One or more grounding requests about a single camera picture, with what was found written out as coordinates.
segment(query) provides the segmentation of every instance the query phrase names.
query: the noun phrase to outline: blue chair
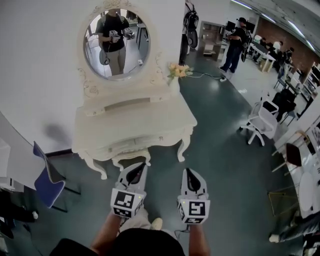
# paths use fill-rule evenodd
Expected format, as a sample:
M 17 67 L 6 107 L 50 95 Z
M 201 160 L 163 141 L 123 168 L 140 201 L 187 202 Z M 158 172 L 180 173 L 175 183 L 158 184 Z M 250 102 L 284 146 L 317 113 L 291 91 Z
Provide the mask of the blue chair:
M 57 169 L 52 165 L 45 153 L 35 141 L 33 145 L 33 154 L 42 158 L 45 162 L 43 171 L 34 182 L 34 186 L 39 198 L 48 208 L 53 208 L 67 213 L 67 209 L 54 206 L 54 203 L 61 192 L 65 189 L 77 195 L 81 195 L 81 193 L 66 187 L 66 178 L 57 171 Z

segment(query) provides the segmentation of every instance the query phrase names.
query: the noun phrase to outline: ornate mirror frame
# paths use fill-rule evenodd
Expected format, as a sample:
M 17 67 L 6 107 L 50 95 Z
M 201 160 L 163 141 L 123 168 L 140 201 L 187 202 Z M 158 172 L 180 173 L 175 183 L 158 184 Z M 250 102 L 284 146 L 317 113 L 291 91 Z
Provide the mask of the ornate mirror frame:
M 84 38 L 88 26 L 102 12 L 110 9 L 126 9 L 137 14 L 145 24 L 149 35 L 148 56 L 138 73 L 121 80 L 108 80 L 99 76 L 91 68 L 84 50 Z M 158 37 L 149 16 L 128 0 L 105 0 L 94 8 L 83 21 L 77 38 L 77 56 L 82 86 L 84 108 L 88 116 L 104 112 L 104 108 L 120 102 L 150 98 L 161 101 L 170 94 L 165 76 L 160 68 L 161 51 Z

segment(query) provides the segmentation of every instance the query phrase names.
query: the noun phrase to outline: black cap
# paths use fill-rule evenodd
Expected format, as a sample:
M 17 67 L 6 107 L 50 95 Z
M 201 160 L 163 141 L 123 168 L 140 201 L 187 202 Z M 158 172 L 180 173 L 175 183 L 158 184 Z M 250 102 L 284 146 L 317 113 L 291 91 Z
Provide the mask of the black cap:
M 239 21 L 239 22 L 242 22 L 242 23 L 244 23 L 244 24 L 247 23 L 247 20 L 246 20 L 245 18 L 243 18 L 243 17 L 237 18 L 236 20 Z

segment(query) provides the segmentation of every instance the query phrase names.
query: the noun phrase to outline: ceiling light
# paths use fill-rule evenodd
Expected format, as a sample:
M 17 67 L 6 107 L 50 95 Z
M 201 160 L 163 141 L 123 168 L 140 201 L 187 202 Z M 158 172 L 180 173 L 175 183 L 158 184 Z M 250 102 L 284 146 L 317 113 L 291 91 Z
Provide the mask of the ceiling light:
M 243 3 L 237 2 L 237 1 L 235 1 L 235 0 L 231 0 L 231 1 L 232 1 L 232 2 L 234 2 L 234 3 L 237 3 L 238 5 L 241 5 L 241 6 L 243 6 L 243 7 L 246 7 L 246 8 L 248 8 L 248 9 L 252 10 L 252 8 L 251 8 L 251 7 L 246 6 L 246 5 L 245 5 L 245 4 L 243 4 Z
M 310 48 L 315 52 L 316 50 L 315 50 L 315 48 L 312 46 L 312 44 L 311 44 L 308 40 L 306 40 L 306 42 L 308 43 L 308 45 L 310 46 Z
M 270 20 L 270 21 L 272 21 L 273 23 L 276 23 L 272 18 L 270 18 L 269 16 L 267 16 L 267 15 L 265 15 L 265 14 L 263 14 L 263 13 L 261 13 L 264 17 L 266 17 L 268 20 Z
M 302 32 L 299 30 L 299 28 L 296 27 L 295 24 L 293 24 L 290 20 L 288 20 L 288 22 L 291 24 L 291 26 L 299 33 L 300 36 L 302 36 L 303 38 L 305 38 L 304 34 L 302 34 Z

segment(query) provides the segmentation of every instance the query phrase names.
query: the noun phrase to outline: ceiling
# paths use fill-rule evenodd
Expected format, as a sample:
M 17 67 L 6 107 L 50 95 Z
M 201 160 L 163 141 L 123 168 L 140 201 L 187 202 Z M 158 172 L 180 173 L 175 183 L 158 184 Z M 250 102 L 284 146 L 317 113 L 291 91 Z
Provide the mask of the ceiling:
M 320 56 L 320 0 L 236 0 L 250 6 L 256 13 L 269 16 L 276 24 L 309 46 L 308 40 Z M 305 38 L 289 24 L 303 33 Z

